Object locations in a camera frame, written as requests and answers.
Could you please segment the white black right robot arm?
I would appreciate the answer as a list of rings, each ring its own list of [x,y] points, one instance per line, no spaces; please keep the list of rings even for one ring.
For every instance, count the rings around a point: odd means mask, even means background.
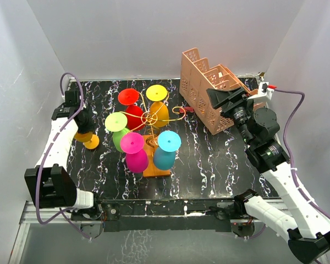
[[[275,139],[280,130],[276,113],[269,108],[254,109],[255,101],[270,99],[277,90],[265,82],[253,96],[243,88],[206,92],[212,108],[234,122],[248,146],[248,160],[275,188],[290,213],[273,207],[251,189],[235,196],[232,205],[214,211],[259,219],[287,242],[301,263],[313,263],[330,250],[330,215],[315,204],[300,182],[288,144],[280,145]]]

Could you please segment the blue wine glass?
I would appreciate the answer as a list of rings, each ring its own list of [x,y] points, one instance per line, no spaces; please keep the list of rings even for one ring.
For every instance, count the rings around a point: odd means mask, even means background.
[[[166,130],[160,133],[157,139],[158,147],[163,151],[163,154],[168,158],[168,166],[173,167],[177,151],[179,150],[182,141],[180,136],[173,131]]]

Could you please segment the yellow-base orange wine glass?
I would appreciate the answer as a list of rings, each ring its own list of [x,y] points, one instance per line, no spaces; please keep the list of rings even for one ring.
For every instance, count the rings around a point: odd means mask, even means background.
[[[158,118],[154,126],[165,127],[169,119],[169,111],[164,102],[168,98],[167,89],[162,85],[152,85],[146,90],[146,97],[153,102],[150,106],[150,112],[156,113]]]

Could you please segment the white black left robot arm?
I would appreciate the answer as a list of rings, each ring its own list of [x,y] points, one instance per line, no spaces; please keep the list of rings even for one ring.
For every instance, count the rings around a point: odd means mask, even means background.
[[[77,89],[65,92],[65,102],[52,114],[51,132],[44,152],[34,168],[25,171],[24,179],[34,204],[36,204],[36,185],[40,183],[39,205],[42,208],[70,207],[83,210],[90,219],[98,219],[103,211],[100,203],[90,191],[78,189],[67,172],[69,152],[74,140],[92,141],[92,147],[98,146],[94,137],[95,123],[90,107],[81,104],[81,93]]]

